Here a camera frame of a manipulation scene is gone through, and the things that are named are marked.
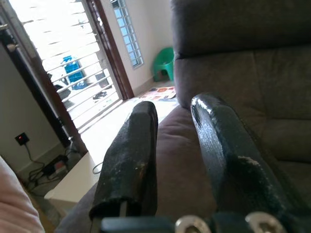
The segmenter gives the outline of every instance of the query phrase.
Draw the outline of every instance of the power adapter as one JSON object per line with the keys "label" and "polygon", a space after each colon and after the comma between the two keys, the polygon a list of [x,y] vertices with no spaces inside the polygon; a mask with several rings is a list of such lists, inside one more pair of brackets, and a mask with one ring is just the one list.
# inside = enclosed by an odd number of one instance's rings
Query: power adapter
{"label": "power adapter", "polygon": [[59,161],[63,161],[66,163],[68,161],[68,158],[64,155],[58,155],[55,159],[53,159],[49,164],[47,164],[43,169],[42,172],[46,176],[50,176],[53,173],[55,173],[55,167],[54,165],[58,163]]}

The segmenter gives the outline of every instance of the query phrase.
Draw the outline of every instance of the blue container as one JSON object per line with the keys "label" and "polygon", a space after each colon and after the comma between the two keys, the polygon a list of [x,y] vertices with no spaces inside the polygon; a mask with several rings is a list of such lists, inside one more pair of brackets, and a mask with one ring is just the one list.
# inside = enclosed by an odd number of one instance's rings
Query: blue container
{"label": "blue container", "polygon": [[[64,57],[63,60],[64,60],[64,62],[68,62],[68,61],[72,60],[72,56]],[[71,62],[71,63],[65,65],[64,68],[65,68],[66,73],[69,74],[69,73],[81,68],[81,66],[80,66],[78,61],[75,61],[75,62]],[[84,77],[84,75],[81,71],[68,76],[69,81],[71,83],[76,82],[76,81],[82,79],[83,77]],[[85,88],[86,86],[87,86],[87,84],[84,81],[81,81],[80,83],[73,85],[72,89],[73,90],[79,90],[79,89]]]}

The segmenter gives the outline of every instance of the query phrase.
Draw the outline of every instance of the open doorway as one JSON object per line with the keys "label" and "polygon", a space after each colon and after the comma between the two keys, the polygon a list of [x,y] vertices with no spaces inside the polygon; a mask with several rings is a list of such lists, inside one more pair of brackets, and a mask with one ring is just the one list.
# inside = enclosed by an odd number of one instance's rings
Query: open doorway
{"label": "open doorway", "polygon": [[121,100],[83,0],[9,2],[78,131]]}

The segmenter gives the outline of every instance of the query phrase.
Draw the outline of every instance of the sofa backrest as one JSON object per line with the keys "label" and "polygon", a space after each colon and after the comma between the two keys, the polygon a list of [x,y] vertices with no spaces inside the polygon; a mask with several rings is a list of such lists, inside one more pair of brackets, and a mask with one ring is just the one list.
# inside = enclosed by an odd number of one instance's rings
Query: sofa backrest
{"label": "sofa backrest", "polygon": [[171,0],[180,57],[311,41],[309,0]]}
{"label": "sofa backrest", "polygon": [[311,162],[311,1],[171,5],[180,104],[189,109],[196,94],[216,94],[277,158]]}

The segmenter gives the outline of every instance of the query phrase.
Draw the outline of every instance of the window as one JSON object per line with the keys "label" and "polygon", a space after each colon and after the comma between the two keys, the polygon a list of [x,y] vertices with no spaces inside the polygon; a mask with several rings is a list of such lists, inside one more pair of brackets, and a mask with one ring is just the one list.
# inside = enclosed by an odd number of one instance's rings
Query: window
{"label": "window", "polygon": [[110,0],[133,67],[144,63],[124,0]]}

